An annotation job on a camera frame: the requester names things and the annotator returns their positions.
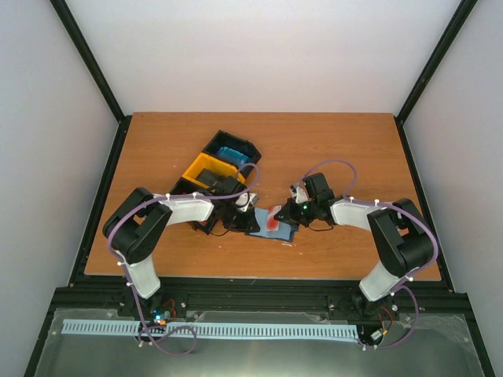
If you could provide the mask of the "red white credit card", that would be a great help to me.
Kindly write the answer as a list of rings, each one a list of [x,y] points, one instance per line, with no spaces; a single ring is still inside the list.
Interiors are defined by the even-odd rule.
[[[280,222],[274,219],[274,215],[281,209],[281,205],[272,206],[268,209],[266,216],[266,230],[276,232],[280,228]]]

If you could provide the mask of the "blue leather card holder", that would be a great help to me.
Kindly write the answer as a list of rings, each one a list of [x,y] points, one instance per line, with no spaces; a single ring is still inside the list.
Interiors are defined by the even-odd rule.
[[[269,208],[256,207],[255,220],[259,229],[246,231],[245,235],[291,243],[299,228],[276,220],[274,216],[279,213],[280,209],[281,205]]]

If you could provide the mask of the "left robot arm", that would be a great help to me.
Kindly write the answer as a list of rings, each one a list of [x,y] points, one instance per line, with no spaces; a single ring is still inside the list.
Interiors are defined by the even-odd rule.
[[[146,316],[163,307],[160,278],[152,253],[166,227],[215,218],[233,232],[259,229],[255,219],[258,195],[237,179],[222,178],[210,189],[165,195],[136,188],[103,226],[107,248],[123,268],[127,286],[136,294],[135,305]]]

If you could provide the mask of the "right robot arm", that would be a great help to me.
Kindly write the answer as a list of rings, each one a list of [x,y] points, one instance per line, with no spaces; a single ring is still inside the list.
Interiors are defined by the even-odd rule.
[[[359,283],[368,302],[393,295],[415,273],[436,262],[438,241],[410,199],[381,202],[336,196],[322,173],[304,177],[290,191],[292,197],[274,215],[275,220],[306,228],[313,221],[323,221],[372,234],[379,261]]]

